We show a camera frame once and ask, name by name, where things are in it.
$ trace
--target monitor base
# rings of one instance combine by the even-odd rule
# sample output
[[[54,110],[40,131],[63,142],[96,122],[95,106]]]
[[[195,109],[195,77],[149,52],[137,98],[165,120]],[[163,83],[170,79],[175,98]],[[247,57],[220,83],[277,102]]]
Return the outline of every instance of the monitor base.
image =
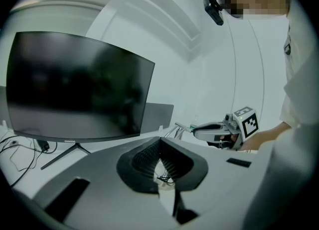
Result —
[[[81,146],[81,144],[76,143],[74,144],[72,147],[68,148],[66,151],[64,151],[63,153],[61,153],[60,155],[58,155],[56,158],[52,159],[50,162],[48,162],[47,164],[43,165],[41,167],[41,170],[44,170],[45,168],[49,167],[51,164],[55,163],[56,161],[58,161],[59,159],[61,159],[62,157],[66,156],[67,154],[69,154],[70,152],[72,152],[75,149],[80,149],[82,150],[84,153],[87,154],[91,154],[91,152],[87,151],[85,148],[83,148]]]

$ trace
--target white desk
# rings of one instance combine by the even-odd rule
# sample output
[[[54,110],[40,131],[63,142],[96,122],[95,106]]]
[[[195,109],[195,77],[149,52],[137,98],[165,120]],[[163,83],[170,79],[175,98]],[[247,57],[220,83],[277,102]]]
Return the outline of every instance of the white desk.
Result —
[[[152,136],[165,136],[170,128],[164,129],[163,131],[156,131],[156,132],[150,132],[146,134],[142,134],[139,137],[134,138],[128,138],[123,140],[115,140],[115,141],[106,141],[106,142],[96,142],[96,143],[83,143],[81,144],[85,149],[87,149],[90,152],[95,152],[98,150],[103,150],[106,148],[114,147],[120,144],[124,144],[133,140],[137,139],[143,139],[147,137]],[[2,125],[0,125],[0,137],[2,137],[7,132],[7,129],[5,129]],[[13,131],[7,133],[7,135],[4,137],[12,136]],[[25,137],[15,137],[12,138],[12,140],[16,140],[19,142],[19,144],[29,146],[30,140]],[[200,141],[196,139],[191,133],[185,132],[183,134],[182,140],[188,141],[191,143],[195,143],[202,146],[208,146],[206,142]],[[55,148],[55,142],[49,142],[50,150],[52,151]],[[69,166],[80,160],[81,158],[85,157],[86,154],[80,150],[74,150],[67,156],[63,157],[59,161],[55,162],[48,168],[41,170],[40,167],[44,164],[51,161],[53,158],[55,158],[57,155],[71,147],[73,144],[67,144],[67,143],[58,143],[57,150],[53,154],[42,154],[36,164],[36,167],[34,169],[28,170],[26,175],[15,185],[15,189],[21,191],[25,195],[27,195],[29,198],[33,198],[35,194],[41,189],[41,187],[47,183],[50,179],[61,173],[63,170],[67,169]],[[5,175],[7,181],[9,184],[12,184],[14,181],[16,181],[19,176],[23,173],[23,171],[18,172],[15,168],[14,164],[10,161],[10,156],[14,153],[16,148],[8,149],[5,152],[0,154],[0,167]],[[14,154],[12,157],[12,161],[17,165],[18,169],[22,169],[25,167],[28,167],[30,162],[33,159],[34,151],[19,147],[18,151]]]

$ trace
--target black screen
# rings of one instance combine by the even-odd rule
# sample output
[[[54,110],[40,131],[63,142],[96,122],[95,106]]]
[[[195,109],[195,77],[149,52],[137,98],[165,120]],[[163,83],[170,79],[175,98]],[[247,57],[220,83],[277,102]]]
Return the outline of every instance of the black screen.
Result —
[[[19,32],[6,78],[13,129],[52,141],[137,136],[154,66],[102,41]]]

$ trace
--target black camera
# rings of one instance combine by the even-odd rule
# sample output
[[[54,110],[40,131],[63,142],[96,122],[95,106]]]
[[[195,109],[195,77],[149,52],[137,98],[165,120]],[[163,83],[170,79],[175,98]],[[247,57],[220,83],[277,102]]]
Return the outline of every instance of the black camera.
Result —
[[[215,21],[217,25],[223,25],[223,8],[218,4],[217,0],[204,0],[205,11]]]

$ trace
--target black cable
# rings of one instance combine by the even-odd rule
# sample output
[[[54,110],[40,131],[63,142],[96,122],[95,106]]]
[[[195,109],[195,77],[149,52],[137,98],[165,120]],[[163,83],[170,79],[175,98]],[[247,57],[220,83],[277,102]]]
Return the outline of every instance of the black cable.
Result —
[[[9,140],[9,139],[11,139],[11,138],[14,138],[14,137],[18,137],[18,135],[14,135],[14,136],[8,137],[8,138],[6,138],[6,139],[0,141],[0,144],[3,143],[3,142],[5,142],[6,140]]]
[[[24,147],[24,148],[27,148],[27,149],[30,149],[30,150],[34,150],[34,151],[37,151],[37,152],[42,152],[41,150],[38,150],[38,149],[35,149],[35,148],[29,148],[29,147],[24,146],[22,144],[17,144],[17,145],[12,145],[10,147],[4,148],[3,150],[0,151],[0,154],[3,153],[4,151],[6,151],[7,149],[11,149],[11,148],[14,148],[14,147],[17,147],[17,146],[21,146],[21,147]]]
[[[43,151],[38,150],[38,149],[36,149],[36,148],[29,148],[29,147],[24,146],[24,145],[22,145],[22,144],[17,144],[17,145],[12,145],[12,146],[10,146],[10,147],[7,147],[7,148],[1,150],[1,151],[0,151],[0,154],[1,154],[2,152],[6,151],[7,149],[11,149],[11,148],[14,148],[14,147],[17,147],[17,146],[21,146],[21,147],[24,147],[24,148],[27,148],[27,149],[30,149],[30,150],[34,150],[34,151],[37,151],[37,152],[42,152],[43,154],[52,154],[52,153],[54,153],[54,152],[56,151],[56,149],[57,149],[57,147],[58,147],[58,143],[56,143],[55,149],[54,149],[52,152],[43,152]]]
[[[10,185],[11,188],[13,188],[13,187],[24,177],[24,175],[27,173],[27,171],[28,171],[29,168],[31,167],[31,165],[32,165],[32,163],[33,163],[33,161],[34,161],[34,159],[35,159],[35,144],[33,144],[33,145],[34,145],[34,154],[33,154],[33,159],[32,159],[32,161],[31,161],[30,165],[27,167],[27,169],[25,170],[25,172],[22,173],[21,176],[20,176],[13,184]]]
[[[6,143],[3,145],[2,150],[10,143],[10,140],[7,140]]]
[[[158,177],[160,177],[160,178],[162,178],[162,179],[170,179],[170,176],[167,176],[167,177],[163,177],[163,176],[160,176],[159,174],[157,174],[157,172],[156,171],[154,171],[154,173],[158,176]]]
[[[34,143],[34,139],[33,139],[33,146],[34,146],[34,148],[29,148],[29,147],[26,147],[26,146],[24,146],[24,145],[21,145],[21,144],[17,144],[17,145],[13,145],[13,146],[10,146],[10,147],[8,147],[8,148],[5,148],[5,149],[3,149],[3,150],[7,150],[7,149],[10,149],[10,148],[14,148],[14,147],[17,147],[17,149],[14,151],[14,153],[10,156],[10,161],[11,161],[11,163],[15,166],[15,168],[17,169],[17,171],[18,172],[21,172],[21,171],[23,171],[23,170],[26,170],[26,169],[34,169],[35,167],[36,167],[36,163],[37,163],[37,160],[38,160],[38,158],[40,157],[40,155],[42,155],[42,154],[52,154],[52,153],[54,153],[55,151],[56,151],[56,149],[57,149],[57,147],[58,147],[58,143],[56,142],[55,143],[55,149],[52,151],[52,152],[43,152],[43,151],[40,151],[40,150],[37,150],[37,149],[35,149],[35,143]],[[17,150],[20,148],[20,147],[25,147],[25,148],[27,148],[27,149],[31,149],[31,150],[34,150],[34,153],[37,151],[37,152],[40,152],[40,154],[37,156],[37,158],[36,158],[36,160],[35,160],[35,165],[33,166],[33,167],[31,167],[31,165],[32,164],[30,164],[29,165],[29,167],[27,167],[27,168],[22,168],[22,169],[18,169],[18,167],[17,167],[17,165],[12,161],[12,157],[13,157],[13,155],[17,152]]]
[[[36,167],[36,162],[38,161],[38,158],[39,158],[40,155],[42,155],[42,154],[43,154],[43,152],[41,152],[41,153],[36,157],[36,159],[35,159],[35,165],[34,165],[33,167],[31,167],[30,169],[34,169],[34,168]],[[27,168],[20,169],[20,170],[18,170],[18,172],[21,172],[21,171],[23,171],[23,170],[25,170],[25,169],[27,169]]]
[[[161,177],[158,177],[158,179],[159,179],[160,181],[163,181],[163,182],[166,183],[166,184],[173,184],[173,183],[174,183],[174,182],[168,182],[168,180],[162,179]]]
[[[9,132],[10,132],[10,130],[8,130],[7,132],[5,132],[5,134],[1,137],[0,141],[1,141],[1,140],[3,139],[3,137],[5,137],[6,134],[9,133]]]
[[[52,154],[52,153],[54,153],[56,151],[57,147],[58,147],[58,143],[56,142],[55,143],[55,149],[52,152],[44,152],[44,154]]]

